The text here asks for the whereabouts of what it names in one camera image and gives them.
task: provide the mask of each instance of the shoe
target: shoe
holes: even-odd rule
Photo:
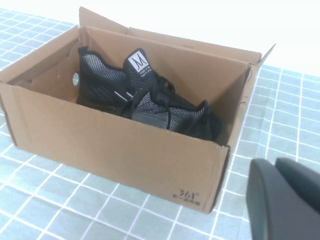
[[[119,110],[119,116],[190,137],[213,141],[222,130],[212,115],[213,105],[204,100],[196,107],[172,107],[159,99],[154,88],[142,88]]]
[[[205,140],[213,141],[220,134],[222,124],[208,112],[212,108],[208,108],[207,102],[195,106],[175,94],[174,85],[151,68],[143,49],[131,53],[123,68],[108,65],[98,52],[88,51],[87,46],[80,47],[78,52],[78,104],[173,132],[190,133],[192,137],[197,137],[196,128],[201,122],[201,129],[207,126],[207,133],[199,133],[198,138]],[[148,98],[148,104],[142,104]]]

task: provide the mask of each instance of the shoe tongue label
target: shoe tongue label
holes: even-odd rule
[[[140,73],[142,77],[144,76],[144,74],[146,74],[151,70],[151,67],[149,66],[147,59],[140,51],[135,52],[133,55],[131,55],[128,58],[128,60],[131,63],[131,65],[134,67],[134,69],[138,73]]]

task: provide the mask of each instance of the shoe box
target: shoe box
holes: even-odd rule
[[[146,193],[209,213],[235,148],[261,53],[127,28],[88,9],[75,26],[0,72],[0,103],[14,144]],[[214,103],[215,142],[76,104],[78,48],[111,65],[142,48],[176,93]]]

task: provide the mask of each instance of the black object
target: black object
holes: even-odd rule
[[[221,133],[213,106],[206,100],[195,106],[175,94],[174,85],[151,68],[143,49],[131,53],[123,68],[108,65],[87,46],[78,52],[78,104],[204,140]]]
[[[246,203],[253,240],[320,239],[320,175],[300,163],[253,159]]]

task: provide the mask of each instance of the sneaker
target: sneaker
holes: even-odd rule
[[[190,137],[213,141],[222,130],[218,119],[213,120],[213,105],[204,100],[196,107],[172,107],[159,99],[154,88],[142,88],[117,113],[134,121]]]

